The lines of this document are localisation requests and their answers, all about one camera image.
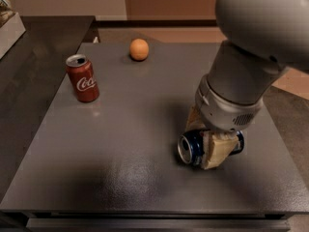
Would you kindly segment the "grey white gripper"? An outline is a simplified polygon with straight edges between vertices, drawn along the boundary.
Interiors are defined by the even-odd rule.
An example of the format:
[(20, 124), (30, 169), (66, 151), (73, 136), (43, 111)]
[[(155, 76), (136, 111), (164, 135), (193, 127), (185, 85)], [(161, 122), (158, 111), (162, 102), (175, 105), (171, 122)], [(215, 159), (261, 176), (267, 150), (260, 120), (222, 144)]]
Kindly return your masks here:
[(236, 104), (226, 101), (214, 93), (207, 82), (207, 75), (200, 81), (195, 94), (195, 105), (189, 110), (185, 130), (201, 130), (205, 126), (214, 133), (203, 132), (203, 151), (201, 168), (204, 170), (218, 167), (238, 145), (235, 133), (248, 128), (255, 116), (262, 109), (264, 102), (259, 99), (250, 105)]

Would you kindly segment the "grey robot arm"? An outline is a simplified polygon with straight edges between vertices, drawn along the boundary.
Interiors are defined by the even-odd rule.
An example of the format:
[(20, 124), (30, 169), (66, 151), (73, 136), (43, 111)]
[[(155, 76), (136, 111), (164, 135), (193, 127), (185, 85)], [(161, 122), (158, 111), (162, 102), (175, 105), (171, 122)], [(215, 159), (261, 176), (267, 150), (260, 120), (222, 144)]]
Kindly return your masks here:
[(288, 68), (308, 71), (309, 0), (216, 0), (226, 37), (197, 88), (178, 153), (186, 164), (216, 168), (244, 148), (242, 131), (263, 95)]

